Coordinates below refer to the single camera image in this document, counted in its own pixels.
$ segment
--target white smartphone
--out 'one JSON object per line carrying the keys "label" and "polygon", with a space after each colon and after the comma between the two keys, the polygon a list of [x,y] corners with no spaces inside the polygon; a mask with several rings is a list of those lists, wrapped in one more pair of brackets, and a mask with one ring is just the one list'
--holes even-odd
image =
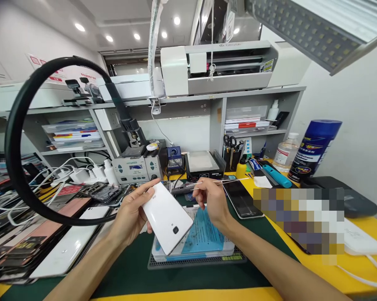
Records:
{"label": "white smartphone", "polygon": [[142,207],[163,252],[169,255],[192,227],[194,221],[162,183]]}
{"label": "white smartphone", "polygon": [[[101,218],[108,212],[108,206],[88,208],[81,219]],[[73,226],[64,235],[53,250],[38,265],[29,278],[43,278],[64,275],[72,266],[89,239],[95,232],[95,226]]]}

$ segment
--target glue bottle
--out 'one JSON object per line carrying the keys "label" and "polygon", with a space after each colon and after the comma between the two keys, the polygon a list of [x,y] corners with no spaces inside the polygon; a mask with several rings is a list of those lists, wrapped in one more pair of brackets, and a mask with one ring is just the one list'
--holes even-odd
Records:
{"label": "glue bottle", "polygon": [[247,160],[247,155],[244,154],[242,158],[240,159],[240,162],[237,164],[236,178],[238,179],[245,178],[246,169],[247,169],[246,160]]}

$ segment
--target yellow desk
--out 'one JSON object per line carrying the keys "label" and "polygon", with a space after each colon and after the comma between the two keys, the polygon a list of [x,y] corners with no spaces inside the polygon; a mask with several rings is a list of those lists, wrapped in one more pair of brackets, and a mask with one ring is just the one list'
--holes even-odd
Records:
{"label": "yellow desk", "polygon": [[[172,176],[171,180],[176,180],[178,176]],[[242,180],[242,184],[252,195],[253,189],[256,188],[252,179]],[[327,265],[323,262],[321,255],[305,254],[274,222],[267,218],[283,241],[292,250],[298,260],[311,271],[328,281],[330,284],[338,288],[341,292],[349,296],[354,295],[373,295],[377,294],[377,288],[368,286],[351,278],[342,270],[334,265]],[[373,217],[352,220],[358,227],[362,228],[366,233],[377,240],[377,219]],[[358,275],[367,280],[377,282],[377,269],[365,256],[351,256],[348,254],[338,256],[338,264],[349,272]],[[9,289],[10,286],[0,285],[0,297]],[[189,300],[194,298],[200,299],[218,299],[232,300],[250,299],[257,297],[259,300],[281,300],[279,294],[271,287],[230,289],[230,290],[189,290],[189,291],[173,291],[151,294],[123,295],[100,298],[98,300]]]}
{"label": "yellow desk", "polygon": [[[251,194],[253,192],[253,189],[257,188],[254,185],[252,179],[242,180],[241,182],[245,186],[247,191]],[[325,264],[322,260],[321,255],[305,254],[279,226],[277,226],[269,218],[268,220],[271,222],[272,226],[276,229],[276,231],[284,240],[284,242],[289,246],[294,255],[296,255],[298,260],[305,267],[309,268],[315,274],[325,279],[327,282],[335,286],[341,292],[345,293],[346,295],[370,294],[377,292],[377,288],[374,288],[372,286],[369,286],[367,284],[361,283],[353,279],[352,277],[344,273],[342,270],[340,270],[338,267],[334,265],[331,266]],[[376,218],[367,217],[361,219],[351,219],[351,221],[377,240]],[[367,257],[343,254],[339,255],[337,258],[338,265],[340,265],[344,269],[364,279],[377,282],[377,269],[367,259]]]}

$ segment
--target pen holder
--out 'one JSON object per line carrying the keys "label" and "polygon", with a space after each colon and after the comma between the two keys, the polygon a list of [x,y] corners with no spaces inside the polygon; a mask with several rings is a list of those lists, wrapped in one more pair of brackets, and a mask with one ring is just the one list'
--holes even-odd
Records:
{"label": "pen holder", "polygon": [[237,169],[237,164],[240,161],[240,152],[233,153],[233,160],[231,162],[231,168],[230,168],[230,155],[231,153],[227,152],[225,149],[223,153],[223,159],[226,162],[225,172],[235,172]]}

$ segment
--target phone screen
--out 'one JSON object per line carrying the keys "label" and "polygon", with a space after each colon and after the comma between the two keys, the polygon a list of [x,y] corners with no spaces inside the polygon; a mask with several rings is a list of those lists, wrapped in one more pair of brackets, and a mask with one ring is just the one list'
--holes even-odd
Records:
{"label": "phone screen", "polygon": [[237,213],[242,218],[260,217],[264,215],[254,206],[254,201],[240,181],[223,184]]}

